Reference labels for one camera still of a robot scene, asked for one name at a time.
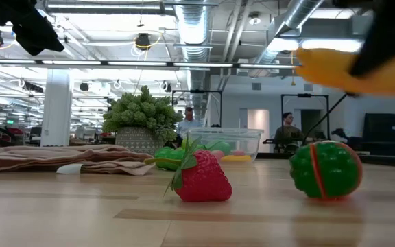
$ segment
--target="green plant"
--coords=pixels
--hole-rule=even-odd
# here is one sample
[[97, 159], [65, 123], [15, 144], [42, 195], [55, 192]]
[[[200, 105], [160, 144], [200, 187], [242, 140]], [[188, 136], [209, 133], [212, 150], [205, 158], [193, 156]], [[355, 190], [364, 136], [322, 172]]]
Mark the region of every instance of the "green plant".
[[112, 101], [112, 111], [103, 115], [103, 131], [115, 132], [123, 127], [146, 127], [160, 141], [176, 139], [175, 124], [182, 121], [182, 114], [175, 113], [170, 97], [155, 98], [147, 86], [141, 95], [125, 93]]

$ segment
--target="potted plant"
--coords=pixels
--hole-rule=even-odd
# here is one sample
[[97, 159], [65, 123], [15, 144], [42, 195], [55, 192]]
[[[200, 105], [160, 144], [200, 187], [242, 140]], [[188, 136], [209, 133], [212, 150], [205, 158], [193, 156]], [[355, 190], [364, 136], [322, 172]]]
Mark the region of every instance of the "potted plant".
[[147, 86], [141, 87], [141, 95], [124, 93], [103, 115], [103, 131], [117, 132], [117, 145], [154, 155], [167, 141], [176, 139], [175, 124], [182, 121], [182, 114], [175, 113], [170, 103], [170, 97], [153, 97]]

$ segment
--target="pink toy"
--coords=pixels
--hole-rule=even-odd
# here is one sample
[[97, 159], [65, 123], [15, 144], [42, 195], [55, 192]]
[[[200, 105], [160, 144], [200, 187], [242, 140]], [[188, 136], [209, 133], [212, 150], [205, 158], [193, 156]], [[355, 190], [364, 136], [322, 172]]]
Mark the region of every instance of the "pink toy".
[[243, 150], [234, 150], [234, 151], [232, 151], [232, 155], [234, 155], [234, 156], [245, 156], [245, 151], [243, 151]]
[[221, 150], [213, 150], [211, 151], [211, 154], [216, 157], [217, 161], [220, 161], [225, 156]]

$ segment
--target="paper tag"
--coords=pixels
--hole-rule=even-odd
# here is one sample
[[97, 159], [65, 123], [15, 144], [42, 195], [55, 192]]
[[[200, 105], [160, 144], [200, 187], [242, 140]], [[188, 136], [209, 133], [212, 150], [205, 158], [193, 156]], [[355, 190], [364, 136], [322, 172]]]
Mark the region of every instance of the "paper tag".
[[59, 174], [80, 174], [83, 164], [75, 163], [59, 167], [56, 173]]

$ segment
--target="doorway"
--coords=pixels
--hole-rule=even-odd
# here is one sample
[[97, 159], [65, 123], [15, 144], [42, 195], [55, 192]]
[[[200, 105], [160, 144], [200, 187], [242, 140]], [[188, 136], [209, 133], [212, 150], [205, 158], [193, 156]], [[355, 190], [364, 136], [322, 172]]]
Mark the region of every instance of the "doorway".
[[[321, 110], [301, 110], [301, 132], [307, 132], [321, 119]], [[316, 126], [309, 134], [309, 137], [315, 137], [315, 133], [322, 131], [321, 125]]]
[[264, 130], [259, 142], [259, 152], [270, 152], [270, 145], [262, 144], [270, 136], [269, 110], [262, 109], [240, 109], [239, 127]]

